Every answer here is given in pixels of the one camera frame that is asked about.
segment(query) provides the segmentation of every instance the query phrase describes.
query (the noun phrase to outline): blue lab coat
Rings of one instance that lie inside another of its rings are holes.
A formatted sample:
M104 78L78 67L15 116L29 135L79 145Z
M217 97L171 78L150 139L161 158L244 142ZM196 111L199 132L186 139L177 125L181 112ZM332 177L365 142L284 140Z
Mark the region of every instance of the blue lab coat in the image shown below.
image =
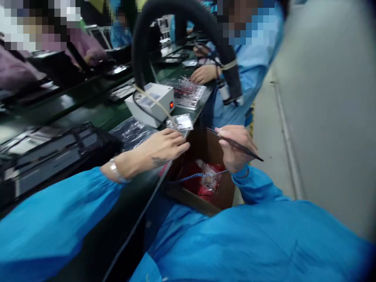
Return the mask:
M110 9L116 15L121 4L120 0L110 0ZM113 48L132 44L132 34L128 28L123 27L118 20L111 25L111 44Z
M204 114L212 120L212 126L244 125L251 123L251 105L259 92L264 78L276 57L284 35L283 10L279 2L272 8L259 8L252 22L244 31L226 31L229 44L236 53L244 105L233 103L223 105L221 95L216 91L211 101L211 109ZM211 42L208 46L215 50Z
M290 201L262 171L233 181L245 205L214 217L176 204L131 282L358 281L374 246L307 201ZM120 191L99 170L29 197L0 221L2 282L44 281L81 249Z
M123 27L118 21L111 26L111 44L113 48L132 44L132 34L128 28Z

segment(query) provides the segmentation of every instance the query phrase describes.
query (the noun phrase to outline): wrist tattoo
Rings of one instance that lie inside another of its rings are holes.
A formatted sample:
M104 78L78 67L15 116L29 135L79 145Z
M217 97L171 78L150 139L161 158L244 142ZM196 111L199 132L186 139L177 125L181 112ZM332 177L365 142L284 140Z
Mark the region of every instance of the wrist tattoo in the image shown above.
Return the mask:
M162 158L158 158L158 157L152 157L152 160L153 160L154 165L156 165L156 166L162 166L165 163L167 163L166 158L162 159Z

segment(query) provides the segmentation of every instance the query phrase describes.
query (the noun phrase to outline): blue coiled cord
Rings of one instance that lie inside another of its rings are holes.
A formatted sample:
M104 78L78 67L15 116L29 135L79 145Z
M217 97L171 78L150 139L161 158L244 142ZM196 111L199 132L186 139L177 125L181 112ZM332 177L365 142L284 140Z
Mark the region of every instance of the blue coiled cord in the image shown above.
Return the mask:
M218 174L224 173L224 172L226 172L226 171L227 171L227 170L224 170L224 171L222 171L222 172L218 172L218 173L216 173L215 175L218 175ZM209 175L209 174L201 174L201 173L199 173L199 174L193 174L193 175L188 176L188 177L186 177L186 178L182 178L182 179L180 179L180 180L177 180L177 181L175 181L175 183L182 183L182 182L187 181L187 180L189 180L189 179L196 178L196 177L202 177L202 176L204 176L204 175Z

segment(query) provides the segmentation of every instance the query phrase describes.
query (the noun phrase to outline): hand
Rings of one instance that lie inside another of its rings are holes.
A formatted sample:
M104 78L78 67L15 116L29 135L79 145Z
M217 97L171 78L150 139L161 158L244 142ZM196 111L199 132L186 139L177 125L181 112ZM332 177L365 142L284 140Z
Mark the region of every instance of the hand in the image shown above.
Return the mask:
M190 144L176 130L166 128L154 133L145 142L133 150L121 153L115 158L116 167L125 179L131 179L139 173L165 165L186 152ZM101 171L109 179L116 181L109 169L109 163Z
M94 57L92 54L86 54L86 56L83 58L86 64L90 65L90 63L94 60Z
M242 125L225 125L215 129L221 136L232 139L247 147L257 155L257 146L253 143L249 132ZM242 170L246 164L254 160L253 157L232 147L227 141L219 140L223 150L223 163L232 174Z
M205 57L209 53L209 50L200 46L200 49L198 49L197 47L193 47L193 52L197 57L201 58Z
M78 67L80 70L82 70L79 64L77 64L77 63L73 63L73 64L74 64L76 67Z
M220 76L222 71L216 65L203 65L199 67L197 70L193 72L191 75L192 83L196 84L205 84L209 81L217 78L217 72L215 70L217 68L218 75Z

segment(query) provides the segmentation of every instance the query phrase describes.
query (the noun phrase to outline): silver bracelet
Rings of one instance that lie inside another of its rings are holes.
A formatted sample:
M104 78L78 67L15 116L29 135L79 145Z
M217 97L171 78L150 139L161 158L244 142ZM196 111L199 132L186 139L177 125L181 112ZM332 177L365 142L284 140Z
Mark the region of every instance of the silver bracelet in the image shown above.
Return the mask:
M110 170L115 175L115 178L116 178L117 182L119 182L121 184L125 184L125 183L129 183L130 182L129 180L127 180L123 176L121 176L121 174L119 173L118 168L116 167L115 157L113 157L109 161L109 163L110 163Z

